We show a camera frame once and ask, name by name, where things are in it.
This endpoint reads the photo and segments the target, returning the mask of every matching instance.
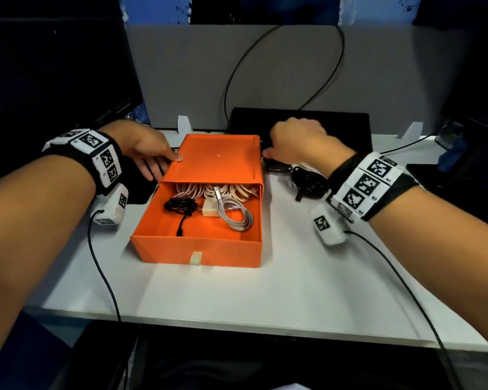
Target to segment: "table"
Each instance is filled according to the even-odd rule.
[[[375,150],[399,146],[373,135]],[[400,164],[435,163],[444,150],[427,139],[391,153]],[[326,248],[286,176],[266,175],[260,268],[149,264],[129,242],[146,205],[128,205],[117,228],[96,227],[92,243],[124,320],[338,340],[438,347],[406,290],[371,247],[355,236]],[[87,245],[81,221],[27,311],[115,320],[111,297]],[[447,348],[488,352],[488,342],[425,290],[390,254],[367,223],[353,230],[396,265],[428,312]]]

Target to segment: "person's right arm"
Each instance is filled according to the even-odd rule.
[[[325,177],[354,154],[315,121],[290,119],[271,131],[264,157],[307,163]],[[488,341],[488,225],[420,187],[370,220],[397,260]]]

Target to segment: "desk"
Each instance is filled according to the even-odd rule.
[[[373,136],[375,150],[397,147]],[[401,164],[435,163],[443,153],[425,140],[391,154]],[[384,260],[350,236],[325,248],[285,176],[266,175],[260,268],[195,267],[141,262],[129,243],[146,205],[127,206],[118,229],[96,227],[92,243],[127,321],[339,340],[437,347],[410,296]],[[86,216],[34,291],[27,310],[112,319],[110,295],[92,261]],[[414,280],[367,223],[353,230],[375,243],[414,291],[447,348],[488,352],[468,323]]]

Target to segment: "orange drawer box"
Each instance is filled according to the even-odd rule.
[[[179,149],[182,162],[173,162],[164,175],[148,209],[130,240],[144,262],[190,264],[193,252],[202,252],[201,265],[259,267],[262,255],[262,197],[264,179],[260,137],[252,135],[188,134]],[[251,211],[253,226],[236,231],[220,217],[196,211],[182,224],[182,215],[164,209],[176,193],[177,183],[249,184],[259,197],[244,206]],[[204,197],[197,200],[202,208]],[[240,210],[227,211],[242,220]]]

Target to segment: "human arm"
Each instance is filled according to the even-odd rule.
[[[271,132],[264,156],[308,163],[329,177],[354,154],[315,121],[290,119]],[[425,288],[488,341],[488,225],[416,187],[370,224],[397,260]]]
[[[147,177],[152,174],[145,161],[160,179],[154,157],[179,160],[162,133],[150,127],[117,121],[101,130],[123,154],[134,158]],[[39,158],[0,179],[0,348],[95,191],[92,176],[81,164],[57,155]]]

